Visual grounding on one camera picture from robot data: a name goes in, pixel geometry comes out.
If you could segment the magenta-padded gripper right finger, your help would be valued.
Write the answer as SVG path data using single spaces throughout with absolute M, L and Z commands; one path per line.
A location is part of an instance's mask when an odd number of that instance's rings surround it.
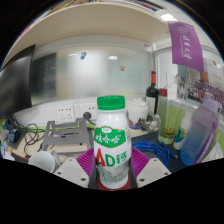
M 132 148 L 131 167 L 138 188 L 171 174 L 158 158 L 149 158 L 136 148 Z

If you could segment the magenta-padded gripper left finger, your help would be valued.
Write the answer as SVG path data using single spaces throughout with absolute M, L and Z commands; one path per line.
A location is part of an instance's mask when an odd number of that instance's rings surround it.
M 55 171 L 55 175 L 83 188 L 88 188 L 97 179 L 94 149 L 83 152 L 77 158 L 68 158 Z

